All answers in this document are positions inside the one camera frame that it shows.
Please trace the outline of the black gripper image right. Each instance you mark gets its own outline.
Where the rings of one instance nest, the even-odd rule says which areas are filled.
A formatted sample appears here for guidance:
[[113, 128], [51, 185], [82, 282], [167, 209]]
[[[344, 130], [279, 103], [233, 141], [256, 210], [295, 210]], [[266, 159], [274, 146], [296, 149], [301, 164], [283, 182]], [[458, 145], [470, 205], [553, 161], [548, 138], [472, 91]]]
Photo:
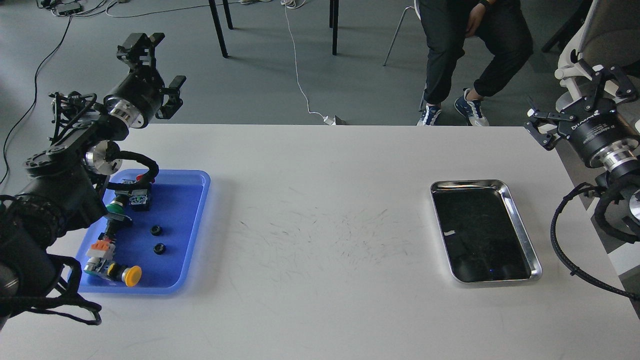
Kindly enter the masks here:
[[[553, 150], [565, 136], [586, 167], [604, 167], [603, 149], [619, 144], [630, 151], [639, 145], [639, 134], [620, 116], [616, 103], [639, 99], [639, 87], [624, 66], [590, 66], [583, 59], [577, 64], [590, 79], [586, 96], [560, 112], [541, 111], [530, 95], [524, 128], [547, 151]], [[589, 106], [588, 101], [595, 102]], [[554, 134], [558, 129], [559, 136]]]

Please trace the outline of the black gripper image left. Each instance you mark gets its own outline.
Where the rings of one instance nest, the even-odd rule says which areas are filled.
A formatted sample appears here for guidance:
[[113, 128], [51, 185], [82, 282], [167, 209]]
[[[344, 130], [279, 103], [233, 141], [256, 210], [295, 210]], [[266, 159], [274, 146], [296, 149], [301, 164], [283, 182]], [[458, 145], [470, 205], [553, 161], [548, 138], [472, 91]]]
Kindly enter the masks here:
[[[126, 78], [103, 99], [107, 113], [127, 127], [142, 129], [149, 121], [169, 120], [184, 104], [180, 89], [185, 75], [176, 75], [168, 87], [156, 70], [155, 48], [165, 38], [164, 32], [131, 33], [117, 47], [116, 58], [130, 68]], [[167, 101], [162, 105], [163, 96]]]

